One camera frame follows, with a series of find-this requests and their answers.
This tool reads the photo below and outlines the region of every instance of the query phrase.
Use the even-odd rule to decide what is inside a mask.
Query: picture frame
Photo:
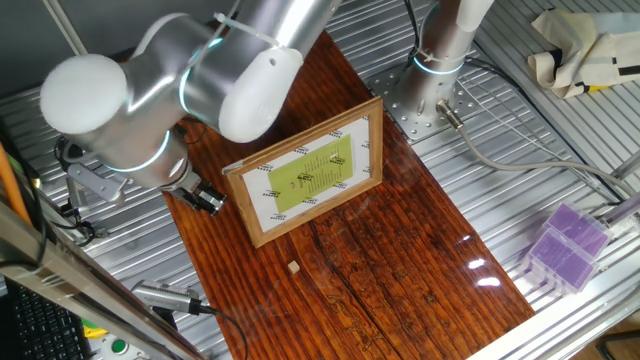
[[[382,124],[377,97],[225,168],[253,245],[380,184]]]

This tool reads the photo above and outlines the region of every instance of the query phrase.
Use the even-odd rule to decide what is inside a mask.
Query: purple container
[[[528,256],[533,272],[572,293],[581,291],[598,270],[589,254],[552,228],[542,234]]]
[[[561,204],[544,226],[558,230],[593,258],[600,255],[612,235],[591,215],[576,211],[567,204]]]
[[[577,293],[598,270],[596,258],[612,235],[586,212],[561,204],[542,226],[525,263],[559,290]]]

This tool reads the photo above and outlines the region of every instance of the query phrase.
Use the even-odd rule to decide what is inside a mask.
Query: orange cable
[[[9,163],[7,153],[4,151],[2,144],[0,144],[0,177],[2,178],[2,181],[4,181],[4,187],[7,190],[7,196],[9,197],[9,202],[11,203],[13,211],[15,211],[16,214],[18,214],[27,224],[33,226],[31,218],[29,218],[29,213],[27,212],[27,207],[24,205],[22,194],[20,194],[18,181],[16,180],[13,168]]]

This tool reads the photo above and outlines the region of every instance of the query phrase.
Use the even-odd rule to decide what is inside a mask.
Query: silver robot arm
[[[219,16],[231,28],[224,39],[188,15],[165,16],[128,62],[85,55],[58,65],[42,86],[42,113],[87,151],[80,158],[63,151],[65,161],[97,157],[143,187],[216,214],[225,196],[192,168],[171,129],[192,114],[235,142],[261,136],[339,4],[245,0],[236,21]]]

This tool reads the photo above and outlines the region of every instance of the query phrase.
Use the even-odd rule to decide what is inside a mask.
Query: wood grain surface
[[[265,136],[243,145],[206,130],[190,158],[228,192],[224,166],[370,98],[323,33]],[[187,141],[204,127],[183,125]],[[386,116],[383,174],[381,185],[259,249],[232,202],[210,217],[165,195],[211,305],[244,328],[251,359],[464,359],[533,315]],[[221,327],[241,359],[239,334]]]

